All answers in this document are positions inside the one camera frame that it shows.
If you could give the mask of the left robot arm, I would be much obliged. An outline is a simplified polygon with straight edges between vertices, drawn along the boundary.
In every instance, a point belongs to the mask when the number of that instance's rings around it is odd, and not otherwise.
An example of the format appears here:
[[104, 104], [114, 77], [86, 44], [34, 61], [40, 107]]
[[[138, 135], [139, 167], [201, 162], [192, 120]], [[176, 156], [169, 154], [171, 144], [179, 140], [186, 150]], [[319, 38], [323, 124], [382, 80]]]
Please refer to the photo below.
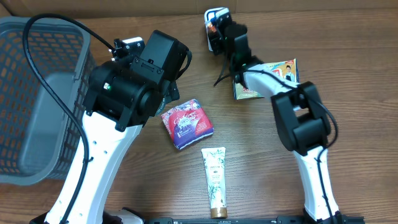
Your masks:
[[112, 59], [94, 68], [78, 143], [62, 191], [34, 223], [143, 223], [129, 208], [104, 209], [121, 161], [149, 118], [179, 98], [176, 81], [192, 53], [159, 30], [148, 41], [114, 40]]

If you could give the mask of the white barcode scanner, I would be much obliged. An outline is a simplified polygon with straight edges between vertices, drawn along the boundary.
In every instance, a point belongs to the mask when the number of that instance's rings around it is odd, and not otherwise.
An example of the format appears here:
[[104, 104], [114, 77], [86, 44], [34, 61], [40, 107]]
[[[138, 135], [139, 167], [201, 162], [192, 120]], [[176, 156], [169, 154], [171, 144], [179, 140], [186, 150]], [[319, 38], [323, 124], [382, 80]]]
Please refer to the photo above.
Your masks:
[[[213, 9], [208, 9], [204, 14], [205, 30], [206, 30], [206, 23], [208, 21], [211, 21], [217, 30], [219, 28], [219, 25], [221, 24], [221, 21], [223, 19], [228, 19], [229, 16], [230, 13], [227, 7], [216, 7]], [[215, 55], [222, 54], [224, 51], [221, 44], [222, 39], [223, 38], [220, 36], [218, 31], [217, 31], [217, 36], [214, 36], [212, 39], [209, 39], [207, 36], [209, 51], [213, 52]]]

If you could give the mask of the white cream tube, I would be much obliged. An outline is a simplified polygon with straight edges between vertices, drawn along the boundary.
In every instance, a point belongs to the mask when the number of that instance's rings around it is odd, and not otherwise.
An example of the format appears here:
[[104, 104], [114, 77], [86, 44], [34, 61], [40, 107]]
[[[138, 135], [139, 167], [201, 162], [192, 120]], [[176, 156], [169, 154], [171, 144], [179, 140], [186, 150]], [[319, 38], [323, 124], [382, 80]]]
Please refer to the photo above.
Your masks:
[[204, 148], [201, 150], [206, 172], [211, 218], [227, 218], [225, 147]]

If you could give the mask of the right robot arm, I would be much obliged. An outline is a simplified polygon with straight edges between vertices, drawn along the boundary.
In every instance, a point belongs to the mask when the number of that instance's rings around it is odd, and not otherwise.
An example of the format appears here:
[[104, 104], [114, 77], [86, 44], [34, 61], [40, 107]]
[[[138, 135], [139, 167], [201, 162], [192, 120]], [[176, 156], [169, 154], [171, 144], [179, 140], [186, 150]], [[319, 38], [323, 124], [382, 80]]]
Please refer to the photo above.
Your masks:
[[293, 152], [305, 194], [306, 223], [346, 223], [335, 202], [328, 173], [327, 153], [331, 133], [338, 126], [324, 106], [316, 86], [282, 78], [252, 54], [248, 28], [232, 20], [227, 7], [205, 12], [209, 50], [223, 54], [223, 68], [235, 83], [271, 101], [277, 133], [283, 146]]

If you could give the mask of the red purple pad pack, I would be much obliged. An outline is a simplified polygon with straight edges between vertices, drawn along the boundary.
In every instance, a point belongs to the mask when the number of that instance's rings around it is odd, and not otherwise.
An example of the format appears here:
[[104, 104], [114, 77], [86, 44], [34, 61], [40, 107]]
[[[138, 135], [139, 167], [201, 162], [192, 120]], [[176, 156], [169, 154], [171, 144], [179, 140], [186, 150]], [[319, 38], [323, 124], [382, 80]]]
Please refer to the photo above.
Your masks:
[[179, 151], [214, 133], [210, 119], [196, 99], [171, 108], [161, 119]]

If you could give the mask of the grey plastic shopping basket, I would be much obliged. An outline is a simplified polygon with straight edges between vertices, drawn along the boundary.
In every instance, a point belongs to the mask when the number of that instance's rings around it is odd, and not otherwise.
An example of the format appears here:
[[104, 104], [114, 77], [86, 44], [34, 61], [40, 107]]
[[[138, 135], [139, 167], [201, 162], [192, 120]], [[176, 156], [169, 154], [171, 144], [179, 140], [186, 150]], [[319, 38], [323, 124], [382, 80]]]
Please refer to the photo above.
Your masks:
[[[78, 146], [76, 126], [36, 79], [22, 48], [23, 17], [1, 19], [1, 182], [64, 179]], [[66, 21], [41, 19], [29, 32], [39, 72], [77, 118], [95, 67], [90, 35]]]

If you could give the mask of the orange Kleenex tissue pack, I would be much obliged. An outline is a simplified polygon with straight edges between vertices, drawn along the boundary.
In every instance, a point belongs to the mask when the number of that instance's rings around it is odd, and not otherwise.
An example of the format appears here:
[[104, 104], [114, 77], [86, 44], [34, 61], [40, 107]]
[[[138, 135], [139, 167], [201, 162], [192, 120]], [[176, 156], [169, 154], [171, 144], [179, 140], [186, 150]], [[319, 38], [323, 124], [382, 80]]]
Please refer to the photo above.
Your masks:
[[214, 36], [217, 36], [216, 27], [213, 25], [211, 21], [206, 23], [206, 32], [209, 39], [212, 39]]

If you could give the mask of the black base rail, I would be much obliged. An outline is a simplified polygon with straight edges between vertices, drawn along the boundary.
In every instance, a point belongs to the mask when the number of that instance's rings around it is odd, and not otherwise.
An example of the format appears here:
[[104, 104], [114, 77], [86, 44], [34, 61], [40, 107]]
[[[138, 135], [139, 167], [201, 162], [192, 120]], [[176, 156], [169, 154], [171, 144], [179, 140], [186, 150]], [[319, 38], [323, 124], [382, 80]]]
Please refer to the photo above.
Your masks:
[[337, 214], [333, 221], [313, 221], [308, 215], [281, 215], [277, 218], [226, 218], [226, 219], [174, 219], [153, 218], [146, 220], [144, 224], [365, 224], [364, 217], [349, 217]]

